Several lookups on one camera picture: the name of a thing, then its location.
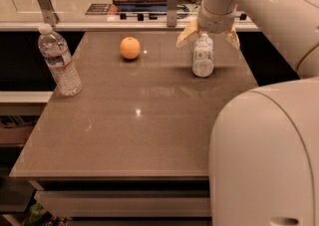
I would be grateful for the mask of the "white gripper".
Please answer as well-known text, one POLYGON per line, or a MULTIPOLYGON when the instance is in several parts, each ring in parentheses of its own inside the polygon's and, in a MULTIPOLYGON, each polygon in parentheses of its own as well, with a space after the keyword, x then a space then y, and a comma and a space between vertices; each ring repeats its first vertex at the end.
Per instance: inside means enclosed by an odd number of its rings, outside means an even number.
POLYGON ((225 40, 235 49, 240 48, 239 38, 233 25, 235 10, 227 14, 213 14, 204 5, 200 6, 197 18, 193 19, 178 35, 176 46, 185 46, 188 42, 196 40, 199 29, 208 33, 220 34, 223 32, 225 40))

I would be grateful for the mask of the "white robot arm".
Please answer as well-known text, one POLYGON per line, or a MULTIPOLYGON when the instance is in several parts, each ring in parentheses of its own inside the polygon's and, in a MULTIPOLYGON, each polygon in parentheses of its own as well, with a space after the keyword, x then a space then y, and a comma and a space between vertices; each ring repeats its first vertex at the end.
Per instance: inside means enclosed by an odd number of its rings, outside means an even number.
POLYGON ((203 0, 178 36, 227 32, 244 11, 297 73, 219 113, 209 146, 213 226, 318 226, 319 0, 203 0))

